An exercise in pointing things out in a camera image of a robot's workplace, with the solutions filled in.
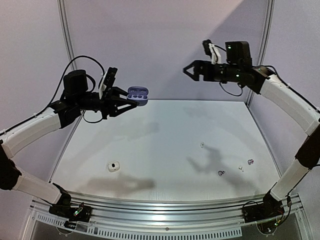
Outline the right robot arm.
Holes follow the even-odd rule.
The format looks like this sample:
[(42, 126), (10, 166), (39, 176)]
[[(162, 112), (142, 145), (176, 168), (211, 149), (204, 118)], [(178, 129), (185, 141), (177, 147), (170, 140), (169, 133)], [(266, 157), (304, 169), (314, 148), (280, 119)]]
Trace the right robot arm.
[(207, 39), (202, 42), (209, 61), (194, 60), (182, 71), (193, 81), (217, 82), (220, 85), (236, 83), (265, 97), (289, 115), (307, 135), (289, 168), (264, 195), (258, 213), (269, 218), (282, 205), (282, 200), (315, 167), (320, 160), (320, 111), (300, 93), (283, 81), (267, 65), (253, 65), (247, 41), (225, 43), (226, 62), (222, 62), (220, 47)]

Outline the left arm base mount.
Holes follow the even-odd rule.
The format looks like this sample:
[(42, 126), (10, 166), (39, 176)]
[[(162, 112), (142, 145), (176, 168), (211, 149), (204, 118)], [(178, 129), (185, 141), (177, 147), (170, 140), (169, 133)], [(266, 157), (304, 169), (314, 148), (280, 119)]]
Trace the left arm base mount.
[(69, 222), (88, 223), (92, 215), (93, 208), (84, 205), (82, 202), (77, 206), (53, 204), (48, 212), (52, 215), (66, 218)]

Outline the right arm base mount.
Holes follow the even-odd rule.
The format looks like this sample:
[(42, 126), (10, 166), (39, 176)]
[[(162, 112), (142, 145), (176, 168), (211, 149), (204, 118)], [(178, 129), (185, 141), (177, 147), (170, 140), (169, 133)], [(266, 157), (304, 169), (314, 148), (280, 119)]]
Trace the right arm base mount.
[(241, 212), (244, 222), (252, 223), (282, 216), (285, 213), (285, 209), (281, 202), (275, 207), (272, 207), (263, 202), (258, 203), (251, 200), (242, 206)]

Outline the purple earbud charging case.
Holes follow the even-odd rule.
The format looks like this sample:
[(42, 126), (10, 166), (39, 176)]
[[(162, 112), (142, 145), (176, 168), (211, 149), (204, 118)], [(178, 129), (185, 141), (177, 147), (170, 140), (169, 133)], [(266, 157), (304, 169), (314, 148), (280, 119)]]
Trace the purple earbud charging case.
[(145, 106), (149, 101), (149, 90), (144, 86), (131, 86), (127, 92), (126, 98), (137, 102), (139, 107)]

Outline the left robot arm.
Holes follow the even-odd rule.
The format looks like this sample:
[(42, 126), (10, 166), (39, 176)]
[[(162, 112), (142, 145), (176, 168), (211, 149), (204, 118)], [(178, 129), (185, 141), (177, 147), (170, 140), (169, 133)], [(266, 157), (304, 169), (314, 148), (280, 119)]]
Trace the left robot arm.
[(136, 108), (138, 102), (128, 99), (128, 92), (113, 85), (116, 73), (117, 68), (110, 67), (102, 76), (99, 90), (94, 92), (88, 87), (88, 80), (93, 78), (84, 69), (69, 72), (62, 78), (63, 92), (59, 100), (50, 103), (42, 113), (0, 134), (1, 190), (20, 191), (42, 199), (54, 205), (63, 217), (74, 213), (74, 205), (67, 191), (23, 171), (12, 159), (31, 143), (71, 125), (82, 111), (100, 112), (105, 120)]

